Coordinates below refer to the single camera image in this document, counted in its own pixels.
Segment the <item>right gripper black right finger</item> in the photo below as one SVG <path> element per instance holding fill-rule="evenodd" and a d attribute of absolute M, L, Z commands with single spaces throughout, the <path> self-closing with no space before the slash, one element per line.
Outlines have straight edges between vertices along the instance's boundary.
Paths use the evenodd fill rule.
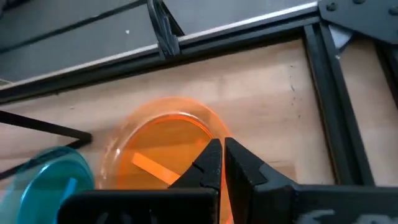
<path fill-rule="evenodd" d="M 235 224 L 398 224 L 398 188 L 303 185 L 233 138 L 225 173 Z"/>

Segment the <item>orange translucent plastic plate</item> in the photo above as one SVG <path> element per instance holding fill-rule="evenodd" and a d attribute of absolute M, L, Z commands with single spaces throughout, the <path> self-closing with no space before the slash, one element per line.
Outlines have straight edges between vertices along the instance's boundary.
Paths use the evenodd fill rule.
<path fill-rule="evenodd" d="M 139 107 L 106 143 L 99 189 L 166 189 L 212 139 L 231 135 L 218 115 L 189 98 L 161 98 Z"/>

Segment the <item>teal translucent plastic plate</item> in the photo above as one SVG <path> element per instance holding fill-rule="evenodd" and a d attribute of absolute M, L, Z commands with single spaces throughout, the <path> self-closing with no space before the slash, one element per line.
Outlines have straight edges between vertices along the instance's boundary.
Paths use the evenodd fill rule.
<path fill-rule="evenodd" d="M 93 173 L 77 150 L 51 147 L 29 159 L 12 176 L 0 199 L 0 224 L 57 224 L 62 202 L 94 187 Z"/>

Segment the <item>black aluminium rig frame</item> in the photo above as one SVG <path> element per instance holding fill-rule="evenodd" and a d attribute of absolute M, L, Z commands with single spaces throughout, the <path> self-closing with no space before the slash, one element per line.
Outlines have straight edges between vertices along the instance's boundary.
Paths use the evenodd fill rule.
<path fill-rule="evenodd" d="M 394 88 L 398 88 L 398 56 L 395 55 L 398 40 L 387 40 L 385 29 L 366 25 L 364 15 L 371 9 L 364 0 L 311 2 L 192 35 L 183 34 L 158 0 L 149 0 L 148 10 L 158 40 L 155 45 L 2 89 L 0 104 L 171 67 L 229 50 L 241 50 L 246 45 L 301 36 L 312 69 L 335 177 L 340 184 L 374 183 L 330 30 L 331 25 L 336 25 L 378 42 L 382 66 L 391 76 Z"/>

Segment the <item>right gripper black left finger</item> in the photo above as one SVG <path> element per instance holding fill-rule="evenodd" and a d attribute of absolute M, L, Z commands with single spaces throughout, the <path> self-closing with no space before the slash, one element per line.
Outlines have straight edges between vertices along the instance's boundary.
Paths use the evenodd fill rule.
<path fill-rule="evenodd" d="M 223 147 L 212 139 L 183 175 L 161 190 L 91 190 L 62 203 L 57 224 L 218 224 Z"/>

